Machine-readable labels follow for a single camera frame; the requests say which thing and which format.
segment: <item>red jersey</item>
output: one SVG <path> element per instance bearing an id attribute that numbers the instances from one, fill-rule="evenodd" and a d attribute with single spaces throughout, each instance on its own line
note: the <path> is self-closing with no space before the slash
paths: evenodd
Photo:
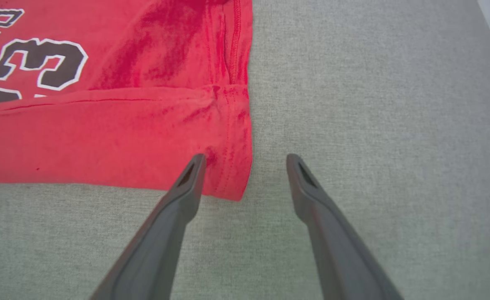
<path id="1" fill-rule="evenodd" d="M 251 41 L 250 0 L 0 0 L 0 183 L 166 190 L 204 153 L 241 199 Z"/>

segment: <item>gray fabric surface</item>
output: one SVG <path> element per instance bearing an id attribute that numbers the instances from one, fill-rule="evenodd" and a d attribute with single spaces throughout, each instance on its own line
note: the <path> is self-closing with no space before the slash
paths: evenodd
<path id="1" fill-rule="evenodd" d="M 475 1 L 255 0 L 254 163 L 204 197 L 173 298 L 321 298 L 300 154 L 406 299 L 490 299 L 490 31 Z M 0 298 L 87 298 L 161 192 L 0 185 Z"/>

